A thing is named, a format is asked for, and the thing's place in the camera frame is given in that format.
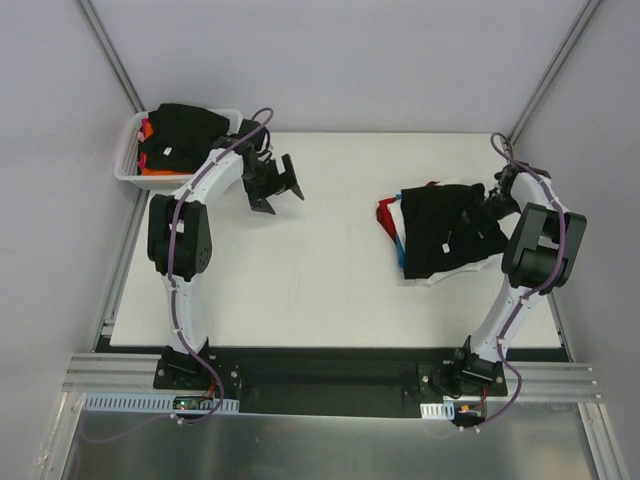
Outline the red t shirt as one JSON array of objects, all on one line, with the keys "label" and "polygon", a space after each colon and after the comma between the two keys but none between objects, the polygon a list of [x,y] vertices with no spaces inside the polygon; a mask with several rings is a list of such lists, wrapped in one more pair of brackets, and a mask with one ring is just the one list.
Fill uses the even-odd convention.
[{"label": "red t shirt", "polygon": [[[424,196],[425,189],[437,185],[437,181],[431,181],[424,186],[402,189],[395,196],[384,198],[378,202],[378,206],[376,208],[377,222],[397,245],[402,244],[405,246],[407,238],[405,218],[402,210],[403,194],[409,191],[416,191],[415,197],[422,198]],[[419,226],[417,222],[414,222],[409,227],[409,233],[411,238],[418,238],[419,235],[424,238],[429,236],[437,237],[439,235],[438,230],[434,229],[433,225]]]}]

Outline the white plastic laundry basket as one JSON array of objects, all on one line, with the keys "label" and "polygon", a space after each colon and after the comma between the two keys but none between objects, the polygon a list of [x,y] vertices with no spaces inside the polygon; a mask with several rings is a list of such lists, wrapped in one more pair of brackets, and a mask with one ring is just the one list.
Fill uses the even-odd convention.
[{"label": "white plastic laundry basket", "polygon": [[[230,120],[229,137],[237,134],[243,121],[243,115],[234,109],[207,109]],[[173,176],[142,176],[137,174],[137,133],[143,118],[148,112],[134,115],[121,136],[118,153],[115,160],[114,175],[117,179],[129,182],[142,190],[174,190],[182,186],[195,173]]]}]

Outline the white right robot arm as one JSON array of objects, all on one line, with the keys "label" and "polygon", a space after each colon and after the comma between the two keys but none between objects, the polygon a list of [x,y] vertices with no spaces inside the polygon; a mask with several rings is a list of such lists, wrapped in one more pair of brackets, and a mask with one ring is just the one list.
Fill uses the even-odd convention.
[{"label": "white right robot arm", "polygon": [[524,320],[539,301],[568,281],[587,228],[587,218],[565,207],[546,171],[507,166],[497,186],[468,224],[519,214],[502,260],[501,289],[489,313],[467,337],[449,373],[452,388],[470,395],[495,388],[504,375],[506,354]]}]

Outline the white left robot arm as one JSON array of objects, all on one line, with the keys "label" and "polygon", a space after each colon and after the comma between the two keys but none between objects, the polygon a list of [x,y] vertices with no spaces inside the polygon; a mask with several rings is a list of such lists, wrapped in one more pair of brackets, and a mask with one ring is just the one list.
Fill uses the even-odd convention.
[{"label": "white left robot arm", "polygon": [[202,275],[213,256],[208,209],[235,182],[241,182],[249,207],[272,215],[269,199],[287,191],[303,195],[290,155],[271,156],[265,124],[245,120],[239,132],[213,143],[195,174],[170,194],[149,203],[147,255],[161,275],[169,304],[171,330],[156,367],[157,389],[217,387],[207,353]]}]

